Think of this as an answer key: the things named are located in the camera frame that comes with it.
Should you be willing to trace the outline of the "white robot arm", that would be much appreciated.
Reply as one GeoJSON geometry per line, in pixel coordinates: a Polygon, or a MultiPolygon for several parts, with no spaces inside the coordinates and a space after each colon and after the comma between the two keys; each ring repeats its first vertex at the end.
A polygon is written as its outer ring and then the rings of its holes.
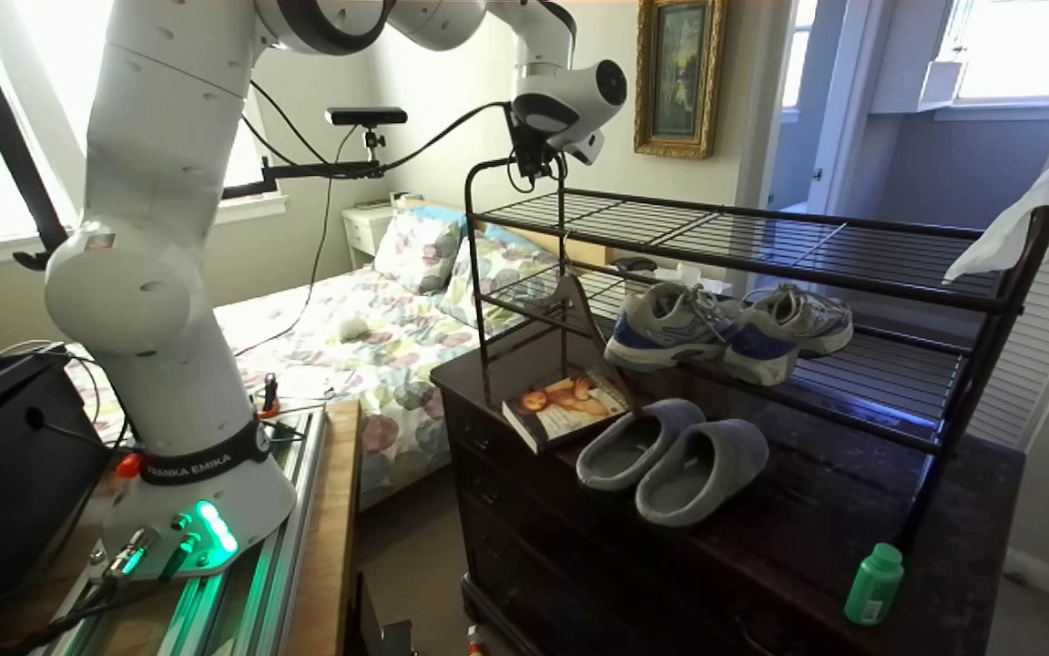
{"type": "Polygon", "coordinates": [[[488,19],[520,40],[516,141],[596,155],[626,72],[570,58],[574,19],[557,0],[111,0],[82,219],[48,262],[44,301],[138,437],[104,530],[120,581],[222,571],[295,510],[201,272],[259,55],[354,55],[386,28],[446,51],[488,19]]]}

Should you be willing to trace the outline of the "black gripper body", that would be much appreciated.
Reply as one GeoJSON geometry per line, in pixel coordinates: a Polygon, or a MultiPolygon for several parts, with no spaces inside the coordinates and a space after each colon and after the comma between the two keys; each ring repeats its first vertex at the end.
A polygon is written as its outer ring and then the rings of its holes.
{"type": "Polygon", "coordinates": [[[580,113],[551,93],[516,93],[512,118],[512,155],[524,180],[545,171],[553,153],[565,153],[582,137],[580,113]]]}

